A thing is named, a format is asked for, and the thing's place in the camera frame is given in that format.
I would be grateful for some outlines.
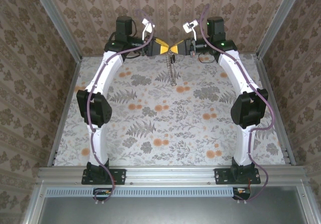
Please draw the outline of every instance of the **perforated metal strip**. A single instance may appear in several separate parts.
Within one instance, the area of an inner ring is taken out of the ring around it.
[[[46,197],[93,197],[93,187],[49,187]],[[116,188],[113,197],[229,197],[232,187]]]

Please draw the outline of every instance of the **aluminum frame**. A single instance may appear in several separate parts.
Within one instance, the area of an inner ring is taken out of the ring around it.
[[[64,106],[64,109],[63,109],[62,114],[61,114],[61,118],[60,118],[60,121],[59,121],[58,129],[57,129],[56,136],[55,136],[55,139],[54,139],[54,144],[53,144],[51,152],[50,152],[50,156],[49,156],[49,160],[48,160],[47,166],[53,166],[54,165],[54,160],[55,160],[56,155],[57,155],[57,151],[58,151],[58,148],[59,148],[59,145],[60,145],[62,133],[63,133],[64,127],[65,127],[65,123],[66,123],[66,118],[68,116],[69,106],[70,106],[70,103],[71,103],[71,99],[72,99],[72,96],[73,96],[73,93],[74,93],[74,89],[76,87],[78,75],[79,75],[79,72],[80,72],[80,66],[81,66],[81,62],[80,63],[76,63],[76,68],[75,68],[74,75],[73,75],[71,83],[70,83],[70,87],[69,87],[68,95],[67,95],[67,98],[66,98],[65,106]]]
[[[260,46],[257,49],[257,55],[259,58],[263,58],[265,53],[267,52],[268,48],[270,47],[273,39],[275,38],[277,32],[279,31],[280,27],[282,26],[287,14],[291,10],[295,0],[283,0],[280,4],[279,9],[275,13],[275,16],[267,29]]]
[[[229,166],[191,166],[191,167],[111,167],[127,170],[125,185],[117,188],[130,187],[245,187],[246,185],[216,185],[214,168]],[[40,168],[36,187],[26,213],[24,224],[38,223],[49,187],[93,187],[82,185],[81,178],[84,166],[77,167],[45,167]],[[320,223],[320,215],[314,196],[308,187],[308,179],[302,166],[269,165],[264,166],[269,174],[268,186],[296,186],[300,195],[302,208],[309,224]],[[259,170],[262,186],[266,176]],[[95,185],[94,187],[111,187]]]
[[[276,130],[277,138],[279,139],[279,142],[282,144],[282,146],[285,148],[285,151],[287,152],[288,158],[290,160],[290,164],[291,165],[296,165],[296,162],[295,162],[295,159],[294,159],[294,155],[293,155],[293,152],[292,152],[292,149],[291,149],[291,146],[290,146],[290,142],[289,142],[289,140],[287,138],[287,135],[286,135],[286,132],[285,132],[285,128],[284,128],[284,125],[283,125],[283,122],[282,122],[282,118],[281,118],[279,109],[277,107],[276,100],[275,100],[275,97],[274,97],[274,94],[273,94],[273,90],[272,90],[271,84],[269,82],[269,78],[267,76],[267,73],[266,73],[262,58],[258,57],[258,59],[256,61],[256,68],[257,68],[257,71],[259,73],[259,77],[260,77],[262,86],[264,88],[266,88],[267,92],[269,93],[268,102],[271,104],[271,106],[273,108],[273,111],[274,111],[274,114],[275,114],[274,127],[275,127],[275,130]]]
[[[75,59],[76,63],[81,61],[81,49],[77,45],[73,34],[69,31],[66,26],[63,16],[57,10],[53,0],[40,0],[41,4],[44,6],[48,16],[52,20],[55,28],[58,30],[60,36],[64,40],[67,48],[69,49],[71,55]]]

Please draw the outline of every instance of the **black mounting bracket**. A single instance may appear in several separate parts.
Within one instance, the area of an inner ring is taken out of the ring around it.
[[[217,185],[227,184],[261,184],[260,174],[254,164],[239,166],[234,158],[232,158],[232,166],[230,168],[214,169],[215,182]]]
[[[115,185],[124,185],[126,180],[126,169],[110,169],[109,160],[105,164],[109,169]],[[104,168],[101,166],[87,163],[86,169],[82,174],[81,184],[83,185],[111,185],[111,179]]]

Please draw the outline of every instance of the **floral patterned floor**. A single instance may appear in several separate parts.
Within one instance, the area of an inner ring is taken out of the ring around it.
[[[261,86],[255,57],[242,54],[241,60]],[[89,136],[76,92],[87,86],[101,59],[82,60],[55,165],[87,164]],[[230,109],[236,95],[227,74],[216,62],[189,56],[177,56],[175,68],[175,87],[164,55],[127,59],[118,70],[107,96],[113,110],[106,136],[110,165],[230,165],[236,145]],[[261,124],[270,121],[267,111]],[[260,164],[284,164],[274,130],[256,133],[253,157]]]

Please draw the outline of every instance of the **damask wallpaper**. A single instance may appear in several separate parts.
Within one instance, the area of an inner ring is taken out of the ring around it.
[[[20,223],[75,62],[39,0],[0,0],[0,223]]]
[[[321,0],[296,0],[263,58],[296,161],[321,207]]]
[[[227,38],[242,52],[255,52],[282,0],[53,0],[73,33],[84,56],[101,55],[115,30],[118,16],[134,15],[143,9],[156,24],[155,35],[170,45],[186,38],[183,23],[199,18],[204,5],[210,4],[208,16],[222,16]],[[198,36],[200,28],[196,27]]]

